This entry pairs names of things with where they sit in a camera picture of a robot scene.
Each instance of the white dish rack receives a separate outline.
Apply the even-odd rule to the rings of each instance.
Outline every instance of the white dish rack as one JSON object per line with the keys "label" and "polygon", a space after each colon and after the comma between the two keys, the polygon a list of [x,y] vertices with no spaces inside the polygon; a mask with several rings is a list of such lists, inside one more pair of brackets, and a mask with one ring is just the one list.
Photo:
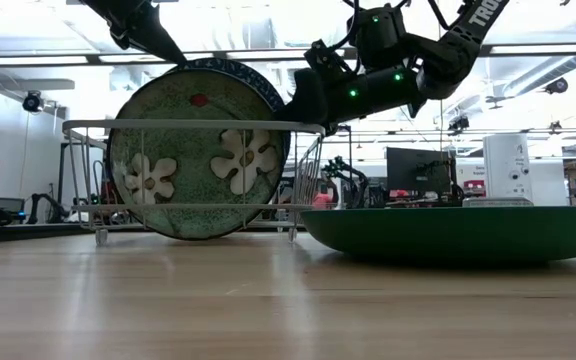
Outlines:
{"label": "white dish rack", "polygon": [[[249,203],[246,201],[246,194],[244,192],[242,196],[242,202],[236,204],[223,204],[223,203],[205,203],[205,204],[189,204],[189,203],[162,203],[162,204],[92,204],[92,198],[94,191],[100,195],[100,189],[97,185],[97,189],[92,188],[92,177],[90,169],[90,147],[94,146],[104,150],[104,161],[108,158],[108,154],[105,153],[106,144],[102,141],[91,139],[90,129],[91,128],[101,128],[105,130],[109,129],[140,129],[141,130],[141,153],[144,152],[144,132],[148,129],[221,129],[221,130],[268,130],[268,131],[286,131],[294,134],[293,144],[291,145],[294,149],[294,154],[292,159],[287,159],[287,161],[292,160],[294,169],[294,188],[293,194],[288,203],[284,204],[257,204]],[[325,135],[325,129],[319,125],[313,124],[302,124],[298,122],[286,122],[286,121],[252,121],[252,120],[186,120],[186,119],[167,119],[167,120],[149,120],[149,119],[117,119],[117,120],[69,120],[63,123],[63,133],[66,135],[66,139],[69,142],[71,167],[73,172],[74,186],[75,186],[75,196],[80,199],[87,199],[88,204],[76,204],[73,206],[73,210],[78,214],[78,220],[82,223],[84,228],[91,231],[95,231],[95,238],[97,245],[105,245],[108,240],[108,230],[110,229],[134,229],[135,224],[112,224],[110,221],[104,221],[104,214],[108,213],[125,213],[127,211],[139,211],[142,212],[144,216],[143,223],[139,225],[143,226],[144,229],[148,228],[148,223],[146,221],[146,213],[149,210],[160,210],[160,209],[276,209],[278,211],[289,212],[288,221],[257,221],[253,220],[248,223],[246,219],[242,219],[242,228],[247,227],[268,227],[289,229],[290,241],[293,241],[296,233],[297,227],[301,224],[301,217],[299,213],[301,211],[311,210],[313,208],[312,199],[314,197],[315,191],[317,191],[317,179],[319,177],[319,162],[321,159],[321,147],[323,143],[323,138]],[[243,142],[242,147],[245,153],[246,147],[246,131],[243,131]],[[311,134],[314,136],[314,141],[304,152],[301,158],[298,158],[298,141],[299,134]],[[81,197],[79,193],[79,187],[77,184],[77,166],[75,160],[75,149],[73,145],[81,145],[81,159],[83,161],[83,175],[85,179],[85,195]],[[142,187],[145,186],[144,182],[146,179],[142,179]],[[244,186],[246,183],[245,171],[244,171]],[[87,221],[82,219],[81,214],[85,213],[88,215]]]}

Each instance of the plate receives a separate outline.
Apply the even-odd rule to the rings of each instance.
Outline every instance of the plate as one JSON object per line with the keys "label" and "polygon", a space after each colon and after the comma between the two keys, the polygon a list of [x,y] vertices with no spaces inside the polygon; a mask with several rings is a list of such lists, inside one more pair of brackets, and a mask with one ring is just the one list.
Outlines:
{"label": "plate", "polygon": [[[117,119],[272,120],[281,106],[272,84],[254,69],[200,59],[143,86]],[[143,149],[141,139],[141,129],[113,129],[108,140],[110,173],[125,204],[236,204],[243,203],[244,194],[246,203],[268,204],[290,147],[290,134],[266,130],[147,129]],[[148,228],[184,240],[229,234],[259,213],[133,211]]]}
{"label": "plate", "polygon": [[543,262],[576,257],[575,207],[307,211],[322,244],[405,261]]}

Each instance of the pink object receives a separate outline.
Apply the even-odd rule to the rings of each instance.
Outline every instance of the pink object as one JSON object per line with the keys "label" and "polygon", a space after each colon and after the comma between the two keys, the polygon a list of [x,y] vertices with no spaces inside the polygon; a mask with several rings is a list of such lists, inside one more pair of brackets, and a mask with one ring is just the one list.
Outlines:
{"label": "pink object", "polygon": [[313,200],[312,205],[317,210],[326,210],[332,206],[332,197],[328,194],[317,194],[315,200]]}

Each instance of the desk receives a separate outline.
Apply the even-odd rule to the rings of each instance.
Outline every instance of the desk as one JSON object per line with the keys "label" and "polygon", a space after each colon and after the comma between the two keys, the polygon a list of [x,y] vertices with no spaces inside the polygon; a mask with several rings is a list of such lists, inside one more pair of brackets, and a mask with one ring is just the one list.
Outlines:
{"label": "desk", "polygon": [[576,359],[576,260],[397,268],[286,236],[0,243],[0,359]]}

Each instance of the green bowl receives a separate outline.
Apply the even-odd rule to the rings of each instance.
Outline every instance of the green bowl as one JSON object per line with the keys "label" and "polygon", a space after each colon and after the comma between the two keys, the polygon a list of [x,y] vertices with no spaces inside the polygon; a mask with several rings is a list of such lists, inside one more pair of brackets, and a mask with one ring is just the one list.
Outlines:
{"label": "green bowl", "polygon": [[307,211],[322,244],[403,261],[543,262],[576,257],[576,207]]}

